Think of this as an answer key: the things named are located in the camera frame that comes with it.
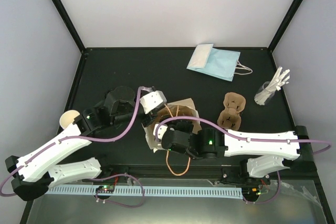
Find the brown paper bag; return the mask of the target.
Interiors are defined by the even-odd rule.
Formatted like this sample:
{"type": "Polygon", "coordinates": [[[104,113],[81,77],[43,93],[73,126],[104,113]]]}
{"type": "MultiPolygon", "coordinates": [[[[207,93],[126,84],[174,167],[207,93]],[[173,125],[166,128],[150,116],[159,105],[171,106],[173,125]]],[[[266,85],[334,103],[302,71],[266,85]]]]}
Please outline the brown paper bag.
{"type": "Polygon", "coordinates": [[[165,134],[165,131],[167,129],[170,129],[171,131],[178,130],[185,133],[196,134],[199,130],[202,129],[200,122],[195,120],[175,119],[164,123],[162,126],[159,127],[159,129],[157,129],[157,126],[162,121],[170,118],[175,118],[177,116],[191,116],[198,118],[199,114],[195,107],[194,101],[192,100],[192,98],[187,98],[184,100],[170,102],[159,108],[154,115],[154,120],[150,122],[147,126],[143,127],[148,147],[153,153],[164,152],[165,163],[170,173],[174,176],[183,176],[188,172],[192,159],[190,157],[188,158],[184,171],[176,173],[169,165],[169,155],[173,153],[173,147],[163,147],[163,135],[165,134]]]}

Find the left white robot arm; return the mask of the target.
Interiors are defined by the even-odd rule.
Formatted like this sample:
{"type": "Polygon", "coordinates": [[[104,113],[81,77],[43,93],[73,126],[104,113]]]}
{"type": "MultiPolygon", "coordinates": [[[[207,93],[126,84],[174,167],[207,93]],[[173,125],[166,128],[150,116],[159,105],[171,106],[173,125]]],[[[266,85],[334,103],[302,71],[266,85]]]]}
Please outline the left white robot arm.
{"type": "Polygon", "coordinates": [[[122,139],[136,119],[147,126],[165,104],[162,91],[139,87],[134,92],[129,87],[120,86],[109,91],[94,106],[76,113],[72,119],[71,111],[65,112],[61,117],[69,119],[69,123],[60,123],[63,131],[57,136],[25,156],[6,159],[10,175],[1,186],[10,182],[13,191],[1,192],[1,196],[18,196],[23,201],[31,201],[51,188],[77,180],[108,181],[113,168],[103,154],[67,164],[63,161],[92,143],[113,143],[122,139]]]}

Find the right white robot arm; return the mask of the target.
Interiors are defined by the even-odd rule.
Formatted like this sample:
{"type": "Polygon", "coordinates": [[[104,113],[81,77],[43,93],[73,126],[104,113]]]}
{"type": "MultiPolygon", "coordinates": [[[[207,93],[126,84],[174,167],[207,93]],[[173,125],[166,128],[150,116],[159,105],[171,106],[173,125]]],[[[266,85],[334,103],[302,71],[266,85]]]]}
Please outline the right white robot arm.
{"type": "Polygon", "coordinates": [[[209,127],[193,133],[192,119],[191,116],[178,116],[157,123],[153,130],[155,140],[164,150],[191,159],[248,155],[250,158],[241,161],[238,171],[239,179],[245,184],[284,169],[297,173],[317,169],[303,126],[280,133],[247,133],[224,130],[202,120],[209,127]]]}

